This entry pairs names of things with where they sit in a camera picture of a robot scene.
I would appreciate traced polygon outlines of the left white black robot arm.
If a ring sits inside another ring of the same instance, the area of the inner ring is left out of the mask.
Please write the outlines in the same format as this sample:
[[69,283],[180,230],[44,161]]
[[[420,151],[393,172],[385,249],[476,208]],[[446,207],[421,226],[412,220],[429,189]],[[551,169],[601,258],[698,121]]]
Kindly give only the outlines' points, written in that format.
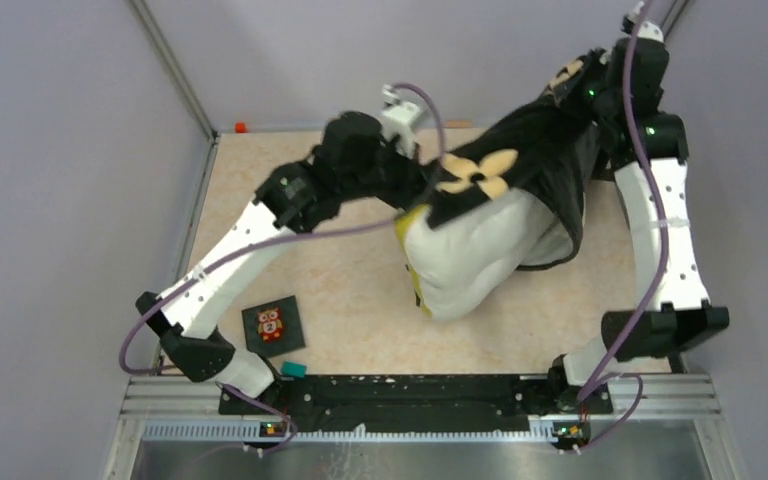
[[291,244],[366,233],[376,223],[319,231],[349,202],[374,198],[403,215],[431,193],[433,176],[419,163],[419,124],[442,125],[432,101],[386,101],[380,116],[346,111],[331,119],[303,158],[275,167],[225,236],[183,278],[150,300],[142,313],[173,365],[194,383],[242,392],[257,413],[279,404],[276,373],[256,353],[219,330],[222,315]]

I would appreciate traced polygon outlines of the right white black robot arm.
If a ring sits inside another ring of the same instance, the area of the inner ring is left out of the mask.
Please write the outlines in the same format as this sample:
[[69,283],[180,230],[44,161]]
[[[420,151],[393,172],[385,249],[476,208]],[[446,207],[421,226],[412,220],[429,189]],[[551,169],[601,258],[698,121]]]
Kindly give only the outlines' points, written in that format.
[[609,311],[599,333],[557,357],[546,397],[572,412],[638,360],[685,352],[729,326],[711,302],[695,258],[686,199],[689,149],[682,119],[659,108],[669,63],[661,28],[626,16],[623,38],[596,50],[555,89],[562,106],[588,113],[598,135],[593,172],[615,183],[631,235],[638,304]]

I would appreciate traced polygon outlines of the white pillow yellow edge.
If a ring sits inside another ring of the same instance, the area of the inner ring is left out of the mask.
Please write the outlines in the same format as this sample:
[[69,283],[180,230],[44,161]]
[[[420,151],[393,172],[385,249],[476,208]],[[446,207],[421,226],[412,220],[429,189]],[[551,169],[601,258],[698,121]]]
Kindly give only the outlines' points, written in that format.
[[474,311],[514,271],[551,268],[576,242],[536,196],[515,189],[437,228],[419,206],[395,223],[421,310],[433,321]]

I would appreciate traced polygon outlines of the black floral pillowcase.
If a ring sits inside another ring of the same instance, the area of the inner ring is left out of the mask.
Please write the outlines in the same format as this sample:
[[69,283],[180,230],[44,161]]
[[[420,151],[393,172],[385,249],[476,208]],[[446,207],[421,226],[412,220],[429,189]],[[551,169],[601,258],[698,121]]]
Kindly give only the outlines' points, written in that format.
[[426,204],[433,232],[515,227],[532,237],[517,270],[571,261],[583,242],[585,187],[603,163],[590,87],[610,61],[595,48],[564,65],[534,100],[434,160],[441,175]]

